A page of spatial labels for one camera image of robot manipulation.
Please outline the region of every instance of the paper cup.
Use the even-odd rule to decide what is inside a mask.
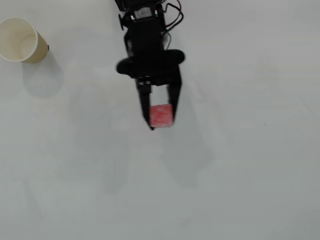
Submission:
[[[0,56],[9,62],[36,64],[48,53],[48,44],[35,27],[21,17],[0,23]]]

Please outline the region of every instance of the red wire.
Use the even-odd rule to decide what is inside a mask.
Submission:
[[[178,15],[178,17],[177,17],[172,23],[166,25],[166,27],[170,27],[172,24],[174,24],[174,23],[178,20],[178,18],[180,17],[180,15],[181,15],[182,5],[181,5],[181,2],[180,2],[179,0],[177,0],[177,2],[179,3],[179,8],[180,8],[179,15]]]

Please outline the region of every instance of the red block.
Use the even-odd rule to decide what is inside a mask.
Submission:
[[[174,124],[171,104],[150,107],[150,125],[153,128],[169,128]]]

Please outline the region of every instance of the white table surface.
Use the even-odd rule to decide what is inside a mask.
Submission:
[[[113,0],[1,2],[50,45],[0,59],[1,240],[320,239],[320,2],[181,2],[184,85],[156,131],[115,71]]]

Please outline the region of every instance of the wire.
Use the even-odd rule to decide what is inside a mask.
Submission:
[[[176,17],[176,19],[173,22],[168,24],[166,27],[170,27],[172,24],[174,24],[179,19],[180,15],[182,13],[182,5],[179,0],[177,0],[177,2],[179,3],[179,9],[175,8],[176,6],[173,6],[173,5],[169,5],[169,6],[172,6],[173,8],[177,9],[179,11],[179,15]],[[166,5],[165,13],[167,12],[167,10],[168,10],[168,4]]]
[[[170,32],[172,29],[174,29],[176,26],[178,26],[184,20],[185,15],[182,12],[180,15],[181,15],[181,19],[176,24],[174,24],[172,27],[167,29],[166,32]]]
[[[168,45],[166,46],[166,50],[168,50],[168,49],[169,49],[170,44],[171,44],[171,40],[172,40],[172,36],[171,36],[171,34],[170,34],[169,32],[167,32],[167,34],[168,34],[168,36],[170,37],[170,40],[169,40],[169,42],[168,42]]]
[[[170,27],[170,28],[167,28],[167,29],[165,30],[165,32],[162,34],[162,37],[163,37],[163,38],[165,37],[166,34],[170,37],[169,42],[168,42],[168,44],[167,44],[167,46],[166,46],[166,50],[169,49],[170,44],[171,44],[171,41],[172,41],[172,36],[171,36],[171,34],[170,34],[169,32],[170,32],[173,28],[175,28],[177,25],[179,25],[179,24],[184,20],[184,18],[185,18],[185,15],[182,13],[182,5],[181,5],[181,3],[180,3],[179,0],[177,0],[177,2],[179,3],[179,7],[177,7],[176,5],[173,5],[173,4],[171,4],[171,3],[167,3],[166,6],[165,6],[165,10],[164,10],[164,12],[166,13],[166,12],[168,11],[168,7],[171,6],[171,7],[173,7],[174,9],[176,9],[176,10],[179,11],[178,17],[177,17],[172,23],[170,23],[170,24],[168,24],[168,25],[165,26],[166,28],[167,28],[167,27],[170,27],[170,26],[171,26],[171,27]]]

